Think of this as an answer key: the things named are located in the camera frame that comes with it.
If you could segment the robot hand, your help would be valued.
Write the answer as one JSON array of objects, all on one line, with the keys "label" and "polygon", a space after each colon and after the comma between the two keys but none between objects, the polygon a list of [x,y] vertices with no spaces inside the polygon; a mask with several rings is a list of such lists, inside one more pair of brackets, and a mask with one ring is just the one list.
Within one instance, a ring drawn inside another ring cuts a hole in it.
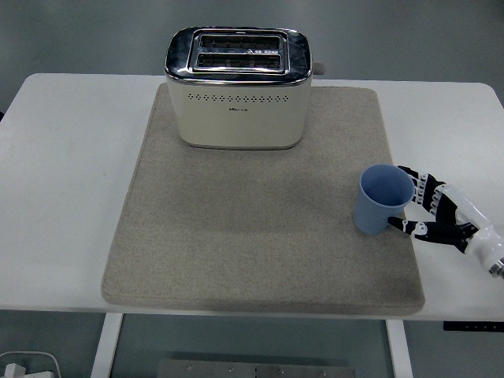
[{"label": "robot hand", "polygon": [[434,217],[433,221],[389,217],[389,225],[428,243],[454,246],[475,257],[492,276],[503,277],[503,231],[485,217],[456,187],[429,173],[400,168],[413,181],[412,202]]}]

